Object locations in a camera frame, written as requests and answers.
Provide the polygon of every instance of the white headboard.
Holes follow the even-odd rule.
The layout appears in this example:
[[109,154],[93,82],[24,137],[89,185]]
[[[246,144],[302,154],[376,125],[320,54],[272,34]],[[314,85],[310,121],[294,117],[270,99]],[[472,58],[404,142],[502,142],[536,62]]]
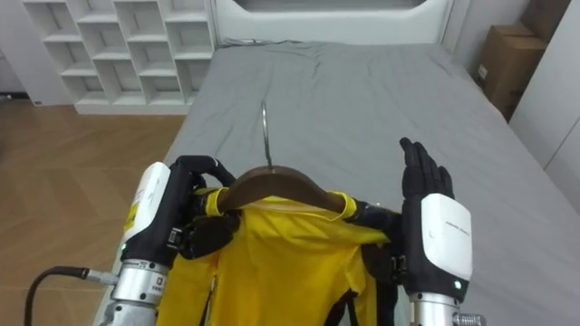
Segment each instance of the white headboard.
[[443,43],[454,51],[470,0],[375,1],[379,7],[365,7],[360,0],[210,1],[221,43],[227,39]]

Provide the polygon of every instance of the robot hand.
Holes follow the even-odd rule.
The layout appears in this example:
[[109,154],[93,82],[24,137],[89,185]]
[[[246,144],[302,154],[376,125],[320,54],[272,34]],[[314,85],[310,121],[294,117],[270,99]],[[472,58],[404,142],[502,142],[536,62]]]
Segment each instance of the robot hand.
[[481,316],[459,313],[473,273],[471,214],[455,201],[447,169],[419,143],[401,139],[402,230],[411,325],[484,325]]

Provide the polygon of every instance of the yellow garment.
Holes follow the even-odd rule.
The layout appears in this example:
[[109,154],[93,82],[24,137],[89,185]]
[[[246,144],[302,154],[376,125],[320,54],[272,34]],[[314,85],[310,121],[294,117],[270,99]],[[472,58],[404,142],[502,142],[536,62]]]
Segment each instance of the yellow garment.
[[[358,293],[359,324],[376,325],[375,283],[360,245],[388,239],[345,223],[356,204],[336,194],[346,202],[341,214],[279,197],[242,207],[239,230],[228,245],[199,259],[176,259],[157,325],[198,325],[214,277],[208,325],[320,326],[349,290]],[[218,191],[209,195],[208,216],[219,216],[217,198]]]

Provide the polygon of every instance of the cable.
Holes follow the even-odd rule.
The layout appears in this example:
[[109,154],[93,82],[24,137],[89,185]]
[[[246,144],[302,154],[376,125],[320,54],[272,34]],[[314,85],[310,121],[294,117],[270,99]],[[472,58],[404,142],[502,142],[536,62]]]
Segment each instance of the cable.
[[34,305],[34,295],[38,289],[38,285],[50,275],[63,275],[72,276],[85,280],[89,274],[89,269],[84,267],[69,267],[69,266],[55,266],[50,268],[40,275],[36,276],[30,289],[28,289],[28,294],[26,295],[26,303],[24,304],[24,326],[33,325],[33,305]]

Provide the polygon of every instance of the gray bedsheet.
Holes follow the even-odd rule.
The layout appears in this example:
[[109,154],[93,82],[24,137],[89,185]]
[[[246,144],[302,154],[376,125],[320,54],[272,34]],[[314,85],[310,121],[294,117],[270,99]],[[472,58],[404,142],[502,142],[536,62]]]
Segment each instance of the gray bedsheet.
[[275,164],[392,209],[402,201],[398,141],[421,141],[473,215],[462,310],[489,325],[578,324],[580,218],[440,46],[221,49],[166,161],[212,155],[237,176],[265,165],[261,100]]

